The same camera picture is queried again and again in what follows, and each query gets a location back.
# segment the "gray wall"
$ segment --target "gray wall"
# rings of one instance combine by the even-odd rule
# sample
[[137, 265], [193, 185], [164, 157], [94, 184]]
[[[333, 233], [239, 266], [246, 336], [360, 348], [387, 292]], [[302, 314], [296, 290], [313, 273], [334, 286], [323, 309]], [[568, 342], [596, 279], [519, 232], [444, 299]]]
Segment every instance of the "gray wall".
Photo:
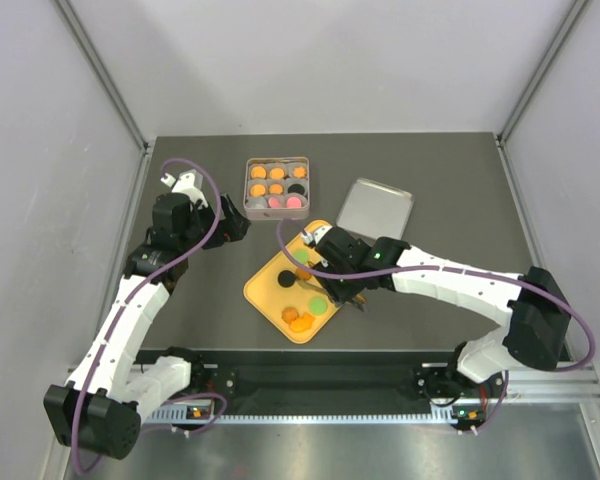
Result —
[[0, 479], [39, 475], [138, 159], [51, 2], [0, 2]]
[[545, 261], [595, 330], [600, 375], [600, 0], [568, 40], [509, 151]]
[[148, 138], [497, 131], [571, 2], [72, 0]]

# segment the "dark gray table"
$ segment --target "dark gray table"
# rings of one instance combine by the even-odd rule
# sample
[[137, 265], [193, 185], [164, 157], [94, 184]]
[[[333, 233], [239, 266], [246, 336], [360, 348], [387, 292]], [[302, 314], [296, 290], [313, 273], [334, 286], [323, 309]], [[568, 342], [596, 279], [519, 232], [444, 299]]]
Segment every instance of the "dark gray table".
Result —
[[[405, 239], [437, 256], [495, 271], [526, 271], [530, 256], [490, 133], [271, 135], [158, 138], [130, 246], [151, 224], [165, 187], [160, 165], [186, 157], [207, 168], [240, 204], [251, 157], [311, 161], [307, 222], [335, 222], [352, 182], [366, 177], [405, 189], [415, 206]], [[442, 302], [368, 292], [369, 312], [345, 307], [305, 345], [287, 340], [244, 298], [245, 282], [279, 250], [275, 222], [254, 222], [246, 239], [196, 254], [144, 348], [450, 350], [495, 327]], [[297, 232], [288, 231], [291, 239]]]

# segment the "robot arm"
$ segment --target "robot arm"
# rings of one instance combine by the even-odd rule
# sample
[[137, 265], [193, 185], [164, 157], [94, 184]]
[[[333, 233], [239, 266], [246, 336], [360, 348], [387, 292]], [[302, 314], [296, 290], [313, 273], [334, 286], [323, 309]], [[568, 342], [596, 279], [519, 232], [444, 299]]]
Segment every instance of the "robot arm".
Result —
[[[178, 179], [166, 175], [162, 181], [171, 192], [156, 199], [153, 225], [147, 229], [142, 245], [128, 256], [116, 299], [96, 339], [65, 384], [52, 385], [45, 395], [45, 410], [63, 445], [71, 443], [77, 397], [85, 385], [87, 395], [78, 443], [83, 449], [121, 459], [131, 451], [144, 421], [173, 394], [191, 386], [200, 370], [201, 365], [196, 364], [192, 355], [169, 349], [149, 370], [128, 382], [142, 341], [187, 270], [187, 261], [144, 285], [129, 304], [126, 299], [148, 276], [197, 244], [209, 232], [215, 218], [199, 189], [201, 178], [195, 171], [184, 172]], [[225, 194], [221, 195], [221, 205], [223, 218], [204, 249], [241, 240], [249, 228], [250, 222]], [[107, 340], [116, 317], [116, 328]], [[93, 359], [102, 345], [105, 345], [103, 356], [87, 382]]]
[[[456, 384], [458, 391], [475, 388], [492, 375], [515, 366], [539, 370], [556, 367], [570, 317], [540, 296], [515, 285], [464, 275], [467, 270], [486, 271], [435, 257], [403, 241], [381, 237], [369, 246], [339, 227], [320, 227], [302, 236], [305, 244], [324, 259], [315, 268], [325, 273], [351, 274], [417, 265], [439, 267], [344, 282], [318, 278], [337, 305], [365, 288], [386, 288], [442, 300], [495, 322], [495, 330], [459, 345], [450, 359], [446, 381]], [[449, 270], [461, 274], [450, 274]], [[499, 275], [522, 279], [564, 300], [546, 270], [531, 267], [526, 275]]]

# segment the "orange tray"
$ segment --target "orange tray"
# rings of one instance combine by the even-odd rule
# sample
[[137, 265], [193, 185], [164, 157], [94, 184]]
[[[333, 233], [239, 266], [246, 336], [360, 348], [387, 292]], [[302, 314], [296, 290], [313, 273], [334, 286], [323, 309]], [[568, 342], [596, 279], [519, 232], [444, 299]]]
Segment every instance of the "orange tray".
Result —
[[[313, 231], [323, 225], [330, 226], [324, 220], [316, 220], [306, 228]], [[297, 260], [305, 264], [316, 264], [322, 260], [320, 255], [304, 244], [300, 234], [287, 244], [287, 249]], [[278, 274], [283, 270], [295, 272], [296, 267], [282, 252], [278, 252], [245, 284], [244, 296], [293, 343], [307, 343], [338, 311], [338, 308], [329, 301], [326, 295], [303, 286], [302, 283], [297, 282], [289, 288], [281, 287], [278, 284]], [[311, 277], [308, 283], [320, 287], [315, 277]], [[326, 302], [326, 310], [322, 314], [312, 314], [309, 308], [310, 302], [314, 306], [315, 304], [324, 306], [324, 302]], [[282, 319], [282, 311], [287, 307], [295, 308], [300, 316], [305, 313], [310, 314], [313, 317], [310, 327], [302, 332], [294, 332], [291, 325]]]

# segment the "metal frame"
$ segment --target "metal frame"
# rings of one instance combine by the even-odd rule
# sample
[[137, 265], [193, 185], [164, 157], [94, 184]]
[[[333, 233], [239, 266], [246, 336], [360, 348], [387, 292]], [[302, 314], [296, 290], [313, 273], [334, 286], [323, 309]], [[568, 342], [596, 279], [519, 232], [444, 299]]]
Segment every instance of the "metal frame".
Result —
[[133, 141], [136, 142], [138, 148], [141, 150], [146, 149], [148, 147], [147, 141], [142, 135], [140, 128], [136, 124], [133, 115], [131, 115], [131, 112], [127, 108], [127, 105], [124, 102], [120, 91], [116, 87], [116, 84], [111, 78], [107, 67], [105, 67], [100, 55], [98, 55], [93, 42], [89, 38], [89, 35], [87, 34], [87, 31], [82, 25], [80, 18], [71, 5], [70, 0], [51, 0], [51, 3], [55, 6], [58, 14], [64, 20], [65, 25], [69, 29], [69, 33], [84, 54], [87, 63], [93, 70], [93, 73], [100, 82], [100, 85], [102, 85], [102, 88], [109, 97], [114, 109], [116, 112], [118, 112], [122, 122], [127, 127], [131, 138], [133, 138]]
[[[140, 195], [147, 176], [147, 167], [151, 161], [152, 146], [148, 145], [142, 132], [135, 122], [132, 114], [126, 106], [122, 95], [111, 78], [104, 62], [98, 55], [93, 42], [90, 40], [82, 22], [71, 5], [71, 0], [51, 0], [60, 17], [67, 25], [72, 37], [78, 47], [85, 55], [94, 74], [102, 88], [109, 97], [113, 107], [120, 115], [121, 120], [127, 127], [134, 142], [141, 149], [141, 160], [134, 181], [132, 191], [127, 204], [127, 211], [123, 219], [115, 252], [115, 260], [109, 272], [109, 279], [105, 288], [105, 295], [100, 309], [100, 319], [104, 318], [109, 305], [115, 295], [117, 278], [120, 274], [124, 260], [125, 246], [128, 241], [131, 227], [136, 216]], [[510, 138], [516, 125], [522, 118], [529, 103], [537, 93], [551, 66], [554, 64], [558, 54], [564, 48], [569, 35], [574, 30], [578, 20], [582, 17], [589, 0], [574, 0], [568, 13], [561, 22], [553, 40], [542, 56], [535, 72], [531, 76], [525, 89], [516, 102], [514, 109], [509, 115], [502, 132], [496, 135], [495, 142], [500, 152], [502, 164], [507, 175], [509, 186], [518, 210], [518, 214], [525, 233], [527, 244], [534, 263], [543, 264], [543, 258], [533, 225], [527, 214], [527, 208], [521, 195], [515, 169], [512, 168], [510, 156], [506, 148], [506, 141]], [[511, 380], [507, 403], [578, 403], [581, 406], [583, 419], [591, 439], [592, 448], [600, 466], [600, 385], [595, 370], [588, 368], [580, 372], [563, 374], [559, 378], [548, 377], [550, 374], [533, 372], [528, 370], [511, 372]], [[473, 399], [462, 399], [460, 402], [471, 403]], [[296, 422], [299, 418], [286, 419], [285, 421]], [[55, 438], [51, 439], [49, 455], [44, 463], [40, 478], [42, 480], [59, 480], [64, 477], [69, 449], [60, 446]]]
[[558, 54], [564, 47], [569, 35], [573, 31], [578, 20], [582, 17], [582, 14], [585, 12], [589, 3], [590, 0], [574, 0], [572, 3], [571, 8], [563, 18], [560, 27], [551, 40], [549, 47], [542, 56], [540, 63], [536, 67], [533, 75], [531, 75], [529, 82], [516, 102], [516, 106], [513, 108], [511, 114], [509, 114], [509, 118], [507, 118], [504, 127], [502, 127], [502, 132], [498, 136], [500, 140], [506, 142], [511, 136], [511, 133], [520, 121], [520, 118], [522, 118], [522, 115], [526, 111], [529, 102], [536, 94], [538, 88], [549, 72], [549, 69], [554, 64]]

